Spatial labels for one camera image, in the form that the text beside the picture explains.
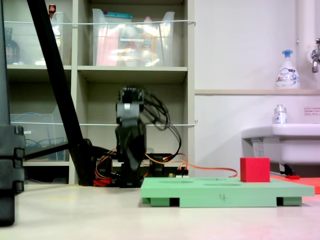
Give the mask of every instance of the pump bottle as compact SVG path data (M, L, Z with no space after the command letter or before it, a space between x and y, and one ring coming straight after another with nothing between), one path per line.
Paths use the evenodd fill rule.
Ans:
M300 77L296 67L291 61L292 50L284 50L282 54L285 57L285 61L279 70L278 78L275 82L277 89L299 89Z

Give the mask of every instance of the shelf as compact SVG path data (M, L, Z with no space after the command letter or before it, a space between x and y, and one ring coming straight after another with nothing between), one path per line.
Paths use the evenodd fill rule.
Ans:
M121 164L122 164L122 162L118 162L118 161L116 161L116 160L113 160L113 161L112 161L112 166L113 166L113 167L121 167ZM164 166L165 166L165 167L175 167L175 168L177 168L177 167L179 167L180 165L181 165L181 162L173 162L173 163L165 164Z
M184 0L89 0L91 4L182 5Z
M69 166L68 161L24 161L24 167Z
M71 82L71 66L64 66L68 83ZM7 74L13 83L49 83L47 66L40 65L7 65Z
M78 66L89 83L111 84L183 84L187 67Z
M320 89L196 89L196 96L320 95Z

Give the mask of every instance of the green board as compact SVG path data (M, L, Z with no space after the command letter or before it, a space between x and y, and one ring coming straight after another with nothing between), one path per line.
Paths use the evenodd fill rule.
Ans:
M200 207L300 206L303 196L314 196L313 186L278 179L242 182L239 177L146 177L141 187L143 204Z

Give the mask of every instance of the white table surface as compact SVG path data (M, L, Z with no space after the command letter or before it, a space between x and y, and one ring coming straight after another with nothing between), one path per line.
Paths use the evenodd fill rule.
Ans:
M137 188L25 188L0 240L320 239L320 195L298 207L178 208L142 205Z

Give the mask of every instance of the plastic storage bin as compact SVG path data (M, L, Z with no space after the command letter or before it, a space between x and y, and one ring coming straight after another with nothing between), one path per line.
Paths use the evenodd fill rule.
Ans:
M61 124L61 116L58 107L52 114L41 114L36 112L26 112L22 114L10 115L12 125L22 126L25 136L26 153L40 150L50 145L61 144L67 141L65 128L63 125L53 124L28 124L28 123L58 123ZM60 151L46 156L39 157L34 161L68 161L68 151Z
M63 12L51 20L62 63L71 64L72 25ZM7 64L46 65L35 26L30 23L4 23Z
M93 65L172 67L173 22L108 24L100 9L93 9ZM167 12L163 21L174 20Z

